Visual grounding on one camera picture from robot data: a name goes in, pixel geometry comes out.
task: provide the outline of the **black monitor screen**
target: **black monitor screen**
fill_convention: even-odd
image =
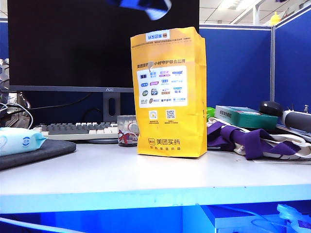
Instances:
[[[133,87],[130,37],[189,26],[198,30],[199,0],[171,0],[168,13],[151,20],[141,6],[165,10],[161,1],[167,2],[8,0],[10,86]]]

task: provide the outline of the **black mouse pad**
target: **black mouse pad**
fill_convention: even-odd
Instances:
[[[74,152],[75,150],[76,144],[73,142],[47,139],[37,150],[0,156],[0,171],[68,154]]]

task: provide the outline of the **monitor stand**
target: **monitor stand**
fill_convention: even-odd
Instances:
[[[103,92],[103,122],[116,122],[117,116],[121,114],[120,92]],[[86,143],[92,144],[117,144],[118,139],[91,139]]]

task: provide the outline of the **black mouse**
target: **black mouse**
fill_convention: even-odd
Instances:
[[[259,111],[264,114],[281,117],[283,115],[283,107],[274,101],[262,101]]]

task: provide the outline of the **paper bag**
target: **paper bag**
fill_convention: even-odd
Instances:
[[[194,27],[131,38],[138,153],[199,157],[207,150],[205,39]]]

